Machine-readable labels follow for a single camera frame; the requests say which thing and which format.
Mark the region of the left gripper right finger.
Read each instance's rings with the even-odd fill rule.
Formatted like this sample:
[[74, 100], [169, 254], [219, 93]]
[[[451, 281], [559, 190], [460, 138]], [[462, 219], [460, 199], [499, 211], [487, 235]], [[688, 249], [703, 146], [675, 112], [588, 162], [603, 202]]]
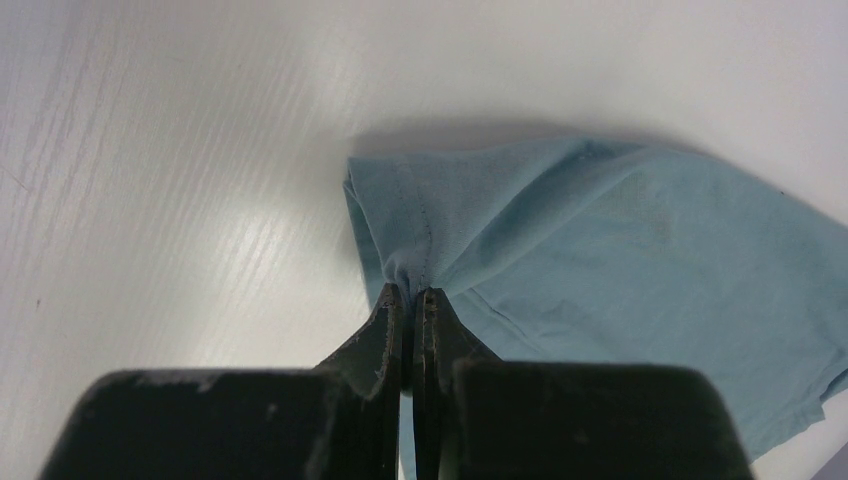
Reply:
[[731, 418], [678, 367], [499, 358], [421, 292], [411, 354], [421, 479], [749, 479]]

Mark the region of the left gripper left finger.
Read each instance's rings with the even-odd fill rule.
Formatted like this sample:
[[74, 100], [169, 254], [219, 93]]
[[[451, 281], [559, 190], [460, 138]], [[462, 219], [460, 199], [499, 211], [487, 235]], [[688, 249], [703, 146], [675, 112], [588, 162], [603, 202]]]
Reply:
[[310, 369], [123, 370], [81, 396], [44, 479], [394, 479], [404, 302]]

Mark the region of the blue t shirt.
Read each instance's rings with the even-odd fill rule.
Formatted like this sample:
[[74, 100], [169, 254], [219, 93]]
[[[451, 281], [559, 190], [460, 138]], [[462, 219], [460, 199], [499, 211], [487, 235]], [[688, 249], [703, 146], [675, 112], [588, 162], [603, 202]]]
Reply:
[[718, 160], [589, 138], [353, 157], [368, 295], [443, 291], [499, 358], [702, 374], [748, 460], [847, 388], [847, 230]]

